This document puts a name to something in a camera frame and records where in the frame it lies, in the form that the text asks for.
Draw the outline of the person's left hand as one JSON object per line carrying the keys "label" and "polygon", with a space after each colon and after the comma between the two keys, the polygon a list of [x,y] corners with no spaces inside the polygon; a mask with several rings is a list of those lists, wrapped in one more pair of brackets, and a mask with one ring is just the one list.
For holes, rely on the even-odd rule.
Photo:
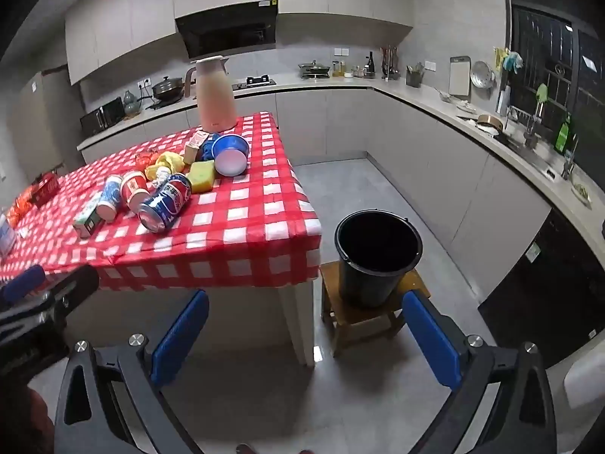
{"label": "person's left hand", "polygon": [[39,392],[25,388],[25,439],[27,453],[54,452],[54,424]]}

